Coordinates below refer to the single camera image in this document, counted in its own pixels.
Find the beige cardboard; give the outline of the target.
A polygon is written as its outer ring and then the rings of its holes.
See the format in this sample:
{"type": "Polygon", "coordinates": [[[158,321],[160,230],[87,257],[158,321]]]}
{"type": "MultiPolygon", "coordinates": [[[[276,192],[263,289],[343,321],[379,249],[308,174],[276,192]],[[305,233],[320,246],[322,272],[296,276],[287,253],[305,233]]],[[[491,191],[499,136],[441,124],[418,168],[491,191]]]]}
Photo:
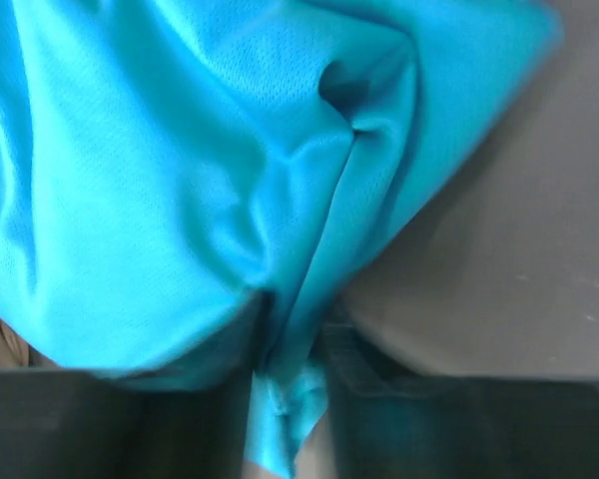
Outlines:
{"type": "Polygon", "coordinates": [[[0,368],[28,367],[32,365],[32,352],[7,323],[0,319],[0,368]]]}

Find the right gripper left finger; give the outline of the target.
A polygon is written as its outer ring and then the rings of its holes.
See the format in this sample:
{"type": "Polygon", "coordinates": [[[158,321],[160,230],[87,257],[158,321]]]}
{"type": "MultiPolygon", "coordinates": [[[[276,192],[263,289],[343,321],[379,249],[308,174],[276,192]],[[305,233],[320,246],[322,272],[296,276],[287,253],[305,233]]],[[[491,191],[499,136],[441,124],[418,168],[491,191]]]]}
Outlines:
{"type": "Polygon", "coordinates": [[[238,478],[265,298],[188,355],[117,380],[0,368],[0,478],[238,478]]]}

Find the teal t shirt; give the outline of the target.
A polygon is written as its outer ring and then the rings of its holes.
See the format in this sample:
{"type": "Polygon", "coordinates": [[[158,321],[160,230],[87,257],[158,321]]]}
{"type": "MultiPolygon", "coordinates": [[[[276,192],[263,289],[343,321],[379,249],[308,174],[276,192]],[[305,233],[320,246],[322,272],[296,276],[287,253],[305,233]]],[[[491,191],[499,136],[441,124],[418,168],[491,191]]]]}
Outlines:
{"type": "Polygon", "coordinates": [[[246,455],[291,477],[319,312],[561,36],[539,1],[0,1],[0,318],[187,388],[270,293],[246,455]]]}

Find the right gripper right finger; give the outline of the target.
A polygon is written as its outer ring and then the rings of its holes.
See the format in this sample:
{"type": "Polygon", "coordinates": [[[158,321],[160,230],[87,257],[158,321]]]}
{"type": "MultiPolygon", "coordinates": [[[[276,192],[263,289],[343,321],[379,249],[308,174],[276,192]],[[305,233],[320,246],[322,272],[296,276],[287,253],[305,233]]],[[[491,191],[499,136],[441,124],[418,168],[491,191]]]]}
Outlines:
{"type": "Polygon", "coordinates": [[[419,373],[341,309],[318,347],[341,478],[599,478],[599,380],[419,373]]]}

